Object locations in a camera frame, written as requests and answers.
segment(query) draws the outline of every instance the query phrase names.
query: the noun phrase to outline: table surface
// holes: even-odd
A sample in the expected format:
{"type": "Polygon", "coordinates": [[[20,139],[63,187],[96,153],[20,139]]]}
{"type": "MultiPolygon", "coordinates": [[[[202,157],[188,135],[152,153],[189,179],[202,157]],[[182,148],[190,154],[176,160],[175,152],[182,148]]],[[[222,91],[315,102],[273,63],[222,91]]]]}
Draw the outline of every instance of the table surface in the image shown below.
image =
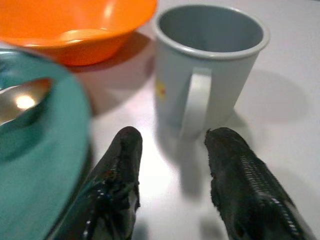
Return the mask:
{"type": "MultiPolygon", "coordinates": [[[[320,1],[207,0],[256,15],[270,29],[223,126],[240,133],[267,164],[320,239],[320,1]]],[[[159,0],[157,12],[198,0],[159,0]]],[[[201,136],[173,156],[174,131],[159,126],[154,106],[155,43],[151,23],[113,59],[71,67],[93,109],[94,164],[115,134],[134,126],[143,137],[141,207],[133,240],[227,240],[210,198],[208,155],[201,136]]]]}

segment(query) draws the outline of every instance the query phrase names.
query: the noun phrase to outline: teal plate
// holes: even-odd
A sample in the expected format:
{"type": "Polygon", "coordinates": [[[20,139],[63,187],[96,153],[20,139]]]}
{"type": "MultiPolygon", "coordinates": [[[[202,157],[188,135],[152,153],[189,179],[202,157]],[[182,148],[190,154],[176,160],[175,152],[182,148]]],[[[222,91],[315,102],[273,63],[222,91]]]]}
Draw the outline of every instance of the teal plate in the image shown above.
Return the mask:
{"type": "Polygon", "coordinates": [[[42,77],[54,79],[54,86],[38,118],[0,133],[3,240],[45,239],[87,160],[90,106],[75,77],[44,58],[0,49],[0,89],[42,77]]]}

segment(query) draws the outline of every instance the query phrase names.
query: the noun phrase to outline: orange bowl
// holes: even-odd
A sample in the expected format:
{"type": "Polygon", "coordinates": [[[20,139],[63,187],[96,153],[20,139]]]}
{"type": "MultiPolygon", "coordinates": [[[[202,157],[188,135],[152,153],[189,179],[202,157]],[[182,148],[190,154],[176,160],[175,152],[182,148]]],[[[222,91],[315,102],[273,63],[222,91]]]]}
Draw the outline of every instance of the orange bowl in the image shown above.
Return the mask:
{"type": "Polygon", "coordinates": [[[1,0],[0,41],[69,66],[112,57],[156,11],[157,0],[1,0]]]}

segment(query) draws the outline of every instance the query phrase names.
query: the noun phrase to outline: mug handle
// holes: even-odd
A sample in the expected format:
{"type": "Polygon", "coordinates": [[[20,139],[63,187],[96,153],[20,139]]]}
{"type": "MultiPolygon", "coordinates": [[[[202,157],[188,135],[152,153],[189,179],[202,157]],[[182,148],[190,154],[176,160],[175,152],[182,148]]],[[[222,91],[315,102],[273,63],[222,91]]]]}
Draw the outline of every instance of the mug handle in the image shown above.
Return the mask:
{"type": "Polygon", "coordinates": [[[182,118],[180,139],[196,138],[205,126],[212,85],[212,71],[195,67],[190,78],[188,96],[182,118]]]}

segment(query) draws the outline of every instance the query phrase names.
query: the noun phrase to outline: gray mug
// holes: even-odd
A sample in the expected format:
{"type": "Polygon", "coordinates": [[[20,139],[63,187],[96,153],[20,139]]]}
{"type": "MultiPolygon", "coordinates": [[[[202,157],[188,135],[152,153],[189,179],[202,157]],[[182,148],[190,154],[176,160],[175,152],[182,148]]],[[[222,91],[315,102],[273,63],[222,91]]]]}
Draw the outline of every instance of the gray mug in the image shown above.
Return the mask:
{"type": "Polygon", "coordinates": [[[187,138],[218,127],[269,42],[267,27],[235,8],[182,5],[159,14],[153,29],[157,117],[187,138]]]}

